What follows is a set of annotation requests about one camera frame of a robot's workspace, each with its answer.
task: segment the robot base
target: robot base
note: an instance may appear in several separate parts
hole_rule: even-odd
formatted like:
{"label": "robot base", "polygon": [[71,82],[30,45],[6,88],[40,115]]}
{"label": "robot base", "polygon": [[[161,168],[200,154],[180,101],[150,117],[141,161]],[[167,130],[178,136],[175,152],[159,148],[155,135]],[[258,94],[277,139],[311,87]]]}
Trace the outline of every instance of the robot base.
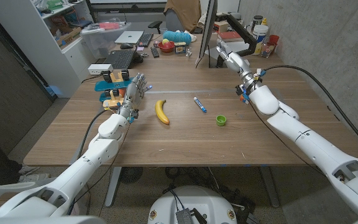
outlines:
{"label": "robot base", "polygon": [[[182,186],[173,189],[173,191],[178,195],[185,208],[189,208],[189,210],[195,208],[202,216],[205,217],[206,215],[205,219],[208,223],[237,223],[231,204],[215,191],[200,186]],[[182,210],[179,200],[177,200],[177,203],[179,210]],[[175,198],[171,192],[167,192],[154,202],[147,223],[178,223],[176,212]],[[194,224],[199,223],[196,217],[192,216],[191,219]]]}

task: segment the banana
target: banana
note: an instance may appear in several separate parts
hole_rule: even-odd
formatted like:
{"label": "banana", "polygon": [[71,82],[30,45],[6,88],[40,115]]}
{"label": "banana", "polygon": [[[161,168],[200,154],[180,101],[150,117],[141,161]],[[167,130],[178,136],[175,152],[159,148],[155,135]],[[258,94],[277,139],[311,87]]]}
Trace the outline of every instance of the banana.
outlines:
{"label": "banana", "polygon": [[166,102],[166,100],[158,100],[155,104],[155,113],[157,114],[158,118],[164,124],[169,124],[169,119],[165,115],[164,111],[162,110],[162,105]]}

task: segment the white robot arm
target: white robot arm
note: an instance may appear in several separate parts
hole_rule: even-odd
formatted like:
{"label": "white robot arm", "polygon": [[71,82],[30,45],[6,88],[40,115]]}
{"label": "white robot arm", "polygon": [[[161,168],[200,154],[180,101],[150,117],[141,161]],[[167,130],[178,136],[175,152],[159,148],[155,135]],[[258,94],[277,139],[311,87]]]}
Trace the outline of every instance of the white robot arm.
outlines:
{"label": "white robot arm", "polygon": [[358,214],[358,158],[342,152],[299,122],[298,114],[278,101],[258,76],[252,74],[244,60],[223,41],[218,40],[216,49],[226,65],[239,74],[242,90],[259,112],[271,116],[267,122],[291,139],[323,171],[342,199]]}
{"label": "white robot arm", "polygon": [[100,125],[88,150],[53,182],[23,191],[8,200],[0,208],[0,218],[66,215],[75,196],[95,170],[117,154],[129,123],[138,116],[144,93],[151,89],[151,86],[145,87],[146,83],[144,74],[138,74],[127,87],[117,113]]}

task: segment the keyboard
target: keyboard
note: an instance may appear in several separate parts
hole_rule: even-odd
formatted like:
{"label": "keyboard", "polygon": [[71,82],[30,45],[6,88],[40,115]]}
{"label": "keyboard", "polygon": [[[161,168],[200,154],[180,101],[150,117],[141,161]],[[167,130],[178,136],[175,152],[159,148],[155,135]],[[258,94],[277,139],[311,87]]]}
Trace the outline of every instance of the keyboard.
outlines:
{"label": "keyboard", "polygon": [[154,34],[143,33],[138,41],[138,43],[139,43],[138,46],[139,47],[148,47],[150,44],[150,41],[152,41],[153,36],[154,36]]}
{"label": "keyboard", "polygon": [[112,69],[128,69],[134,57],[134,50],[115,50],[104,61],[111,64]]}

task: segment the desk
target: desk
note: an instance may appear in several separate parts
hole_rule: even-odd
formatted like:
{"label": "desk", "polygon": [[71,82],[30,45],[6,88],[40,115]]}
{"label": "desk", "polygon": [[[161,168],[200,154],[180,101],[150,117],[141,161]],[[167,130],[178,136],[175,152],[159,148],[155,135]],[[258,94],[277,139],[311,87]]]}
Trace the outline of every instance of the desk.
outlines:
{"label": "desk", "polygon": [[[159,51],[129,70],[130,76],[144,73],[152,90],[145,94],[135,120],[122,145],[114,167],[122,166],[303,166],[258,119],[249,105],[239,101],[235,86],[240,78],[228,68],[208,68],[208,55],[195,69],[201,35],[191,44],[190,58]],[[253,71],[283,64],[276,54],[269,58],[246,57]],[[68,166],[81,144],[89,122],[101,107],[95,78],[82,84],[64,109],[24,159],[29,166]],[[324,136],[345,153],[358,157],[358,139],[327,109],[309,85],[294,70],[268,71],[263,84],[300,115],[300,121]],[[207,113],[193,97],[197,96]],[[155,115],[155,102],[163,106],[170,125]],[[225,126],[217,126],[215,117],[223,114]],[[109,113],[95,122],[85,146],[97,133],[97,127]],[[278,134],[305,161],[311,161],[288,139]]]}

